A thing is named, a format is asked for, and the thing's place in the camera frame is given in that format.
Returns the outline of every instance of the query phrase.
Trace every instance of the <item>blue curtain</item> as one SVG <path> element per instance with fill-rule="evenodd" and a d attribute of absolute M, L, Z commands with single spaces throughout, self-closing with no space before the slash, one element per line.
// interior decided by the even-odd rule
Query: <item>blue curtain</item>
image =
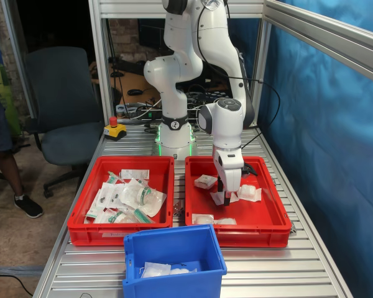
<path fill-rule="evenodd" d="M 373 1 L 287 0 L 373 31 Z M 265 137 L 354 297 L 373 297 L 373 81 L 273 27 Z M 263 90 L 265 127 L 277 97 Z"/>

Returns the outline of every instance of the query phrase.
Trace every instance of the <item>person's leg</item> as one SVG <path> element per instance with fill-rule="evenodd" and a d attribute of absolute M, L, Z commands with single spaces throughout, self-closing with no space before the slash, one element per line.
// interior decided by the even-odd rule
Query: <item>person's leg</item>
<path fill-rule="evenodd" d="M 15 195 L 21 196 L 24 194 L 22 189 L 21 177 L 15 161 L 14 155 L 10 151 L 0 152 L 0 170 L 4 177 L 8 180 Z"/>
<path fill-rule="evenodd" d="M 22 209 L 30 218 L 36 219 L 43 215 L 43 209 L 24 194 L 18 166 L 11 153 L 11 148 L 11 134 L 4 108 L 0 103 L 0 170 L 14 190 L 15 206 Z"/>

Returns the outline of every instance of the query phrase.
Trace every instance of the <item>red button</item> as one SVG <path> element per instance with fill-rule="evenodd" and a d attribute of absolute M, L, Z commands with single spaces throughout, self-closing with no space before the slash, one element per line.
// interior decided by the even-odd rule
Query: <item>red button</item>
<path fill-rule="evenodd" d="M 109 124 L 111 127 L 116 127 L 117 126 L 117 117 L 110 117 L 109 118 Z"/>

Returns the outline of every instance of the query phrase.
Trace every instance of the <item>green label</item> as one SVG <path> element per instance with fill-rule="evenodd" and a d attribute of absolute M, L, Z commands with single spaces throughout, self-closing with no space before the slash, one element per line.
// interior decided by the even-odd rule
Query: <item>green label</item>
<path fill-rule="evenodd" d="M 152 193 L 152 191 L 150 190 L 149 187 L 145 187 L 143 190 L 142 190 L 142 193 L 141 193 L 141 205 L 144 205 L 144 198 L 146 195 Z"/>

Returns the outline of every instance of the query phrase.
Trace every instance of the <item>blue bin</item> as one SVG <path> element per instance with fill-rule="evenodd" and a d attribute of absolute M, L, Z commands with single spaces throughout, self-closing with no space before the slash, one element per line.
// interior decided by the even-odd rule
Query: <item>blue bin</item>
<path fill-rule="evenodd" d="M 125 298 L 219 298 L 226 265 L 212 225 L 131 234 L 124 237 L 124 251 Z M 141 278 L 145 262 L 198 272 Z"/>

